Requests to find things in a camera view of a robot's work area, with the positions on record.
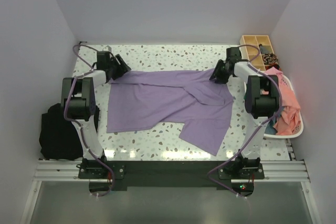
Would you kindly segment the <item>purple t shirt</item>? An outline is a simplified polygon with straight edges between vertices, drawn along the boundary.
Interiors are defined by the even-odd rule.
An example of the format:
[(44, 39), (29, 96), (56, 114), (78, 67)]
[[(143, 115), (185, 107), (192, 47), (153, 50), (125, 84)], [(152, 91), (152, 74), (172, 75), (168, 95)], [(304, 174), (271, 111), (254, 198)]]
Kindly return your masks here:
[(230, 126), (234, 98), (212, 70), (130, 71), (111, 80), (107, 132), (182, 123), (180, 139), (217, 155)]

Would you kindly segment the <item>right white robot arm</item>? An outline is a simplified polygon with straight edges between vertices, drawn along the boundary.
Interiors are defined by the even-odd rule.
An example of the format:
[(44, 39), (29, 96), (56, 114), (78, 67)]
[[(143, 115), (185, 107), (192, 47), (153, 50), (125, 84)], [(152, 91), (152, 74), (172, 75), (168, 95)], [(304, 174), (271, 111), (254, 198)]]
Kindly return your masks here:
[(226, 49), (226, 59), (217, 62), (210, 81), (226, 84), (231, 76), (241, 78), (246, 85), (244, 105), (250, 119), (242, 147), (219, 167), (246, 178), (259, 167), (260, 145), (268, 122), (281, 113), (282, 96), (278, 77), (257, 70), (248, 59), (243, 59), (240, 47)]

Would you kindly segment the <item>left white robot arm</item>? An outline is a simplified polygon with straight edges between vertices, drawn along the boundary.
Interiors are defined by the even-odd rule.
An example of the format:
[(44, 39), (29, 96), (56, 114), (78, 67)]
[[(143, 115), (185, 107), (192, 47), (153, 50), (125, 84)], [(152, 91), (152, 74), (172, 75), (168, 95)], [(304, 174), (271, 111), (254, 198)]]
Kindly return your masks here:
[(96, 56), (97, 60), (90, 65), (88, 72), (62, 80), (61, 107), (64, 119), (77, 130), (83, 151), (83, 170), (91, 164), (91, 173), (97, 178), (103, 178), (108, 174), (109, 165), (94, 123), (97, 108), (95, 88), (110, 80), (117, 80), (131, 68), (119, 54), (97, 51)]

